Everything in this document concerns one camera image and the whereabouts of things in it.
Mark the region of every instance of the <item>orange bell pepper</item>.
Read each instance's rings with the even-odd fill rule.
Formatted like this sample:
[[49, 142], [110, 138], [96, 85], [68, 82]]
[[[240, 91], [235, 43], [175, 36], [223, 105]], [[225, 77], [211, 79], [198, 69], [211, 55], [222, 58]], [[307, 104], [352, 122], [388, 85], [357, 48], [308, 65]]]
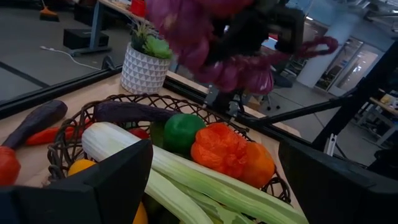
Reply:
[[199, 130], [191, 147], [196, 163], [238, 178], [246, 164], [247, 141], [223, 123], [213, 123]]
[[255, 188], [266, 185], [275, 174], [275, 164], [267, 149], [259, 143], [248, 142], [246, 145], [247, 163], [238, 178]]

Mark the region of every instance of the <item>red chili pepper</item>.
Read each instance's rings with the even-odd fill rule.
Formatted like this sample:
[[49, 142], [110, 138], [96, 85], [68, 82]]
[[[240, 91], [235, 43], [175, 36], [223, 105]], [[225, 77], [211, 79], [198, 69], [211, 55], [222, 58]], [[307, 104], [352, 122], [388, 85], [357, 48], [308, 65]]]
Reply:
[[149, 134], [141, 128], [130, 129], [129, 132], [141, 139], [149, 139]]
[[[86, 128], [90, 127], [92, 123], [89, 122], [88, 119], [86, 119]], [[40, 144], [49, 144], [55, 141], [55, 137], [59, 131], [59, 127], [56, 128], [47, 128], [39, 133], [36, 133], [29, 137], [27, 141], [25, 142], [25, 145], [27, 146], [36, 146]], [[74, 127], [67, 127], [65, 130], [65, 139], [69, 140], [73, 136], [75, 128]], [[83, 134], [83, 130], [79, 130], [78, 137], [80, 138], [81, 135]]]
[[14, 184], [20, 169], [15, 151], [10, 147], [0, 146], [0, 186]]

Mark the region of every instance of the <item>eggplant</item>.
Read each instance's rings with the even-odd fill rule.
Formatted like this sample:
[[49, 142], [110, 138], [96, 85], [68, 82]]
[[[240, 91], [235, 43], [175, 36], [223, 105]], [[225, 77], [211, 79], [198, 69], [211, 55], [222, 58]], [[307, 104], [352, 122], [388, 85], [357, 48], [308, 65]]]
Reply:
[[178, 111], [133, 102], [105, 101], [94, 107], [96, 122], [123, 123], [135, 121], [166, 122]]
[[34, 109], [3, 142], [2, 146], [17, 149], [33, 134], [60, 121], [67, 113], [68, 106], [60, 100], [49, 101]]

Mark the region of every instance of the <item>gray floor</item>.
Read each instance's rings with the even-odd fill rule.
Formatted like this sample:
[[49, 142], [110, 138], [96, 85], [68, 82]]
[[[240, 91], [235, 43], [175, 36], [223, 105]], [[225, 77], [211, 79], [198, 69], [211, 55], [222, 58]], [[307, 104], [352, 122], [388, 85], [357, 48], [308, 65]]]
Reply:
[[[0, 62], [48, 85], [95, 72], [94, 69], [73, 63], [67, 55], [39, 48], [43, 45], [57, 50], [66, 50], [62, 45], [63, 29], [89, 28], [74, 21], [73, 15], [70, 13], [60, 12], [58, 15], [61, 22], [46, 22], [39, 20], [38, 11], [0, 8]], [[113, 27], [104, 33], [109, 35], [109, 46], [113, 48], [111, 52], [84, 55], [77, 57], [76, 60], [99, 68], [102, 58], [105, 55], [110, 55], [116, 64], [122, 63], [126, 45], [129, 42], [128, 29], [123, 26]], [[183, 71], [183, 68], [179, 70], [179, 73], [187, 76], [187, 71]], [[0, 100], [8, 100], [39, 88], [27, 80], [0, 69]], [[273, 108], [271, 111], [267, 111], [264, 106], [261, 111], [268, 116], [321, 103], [331, 96], [295, 83], [291, 89], [274, 90], [271, 97], [272, 103], [279, 104], [281, 109]], [[336, 111], [337, 109], [323, 111], [284, 121], [284, 123], [299, 130], [304, 139], [312, 141]], [[363, 137], [371, 138], [362, 129], [349, 124], [338, 136], [338, 144], [349, 159], [369, 165], [374, 160], [373, 154], [379, 148], [365, 141]]]

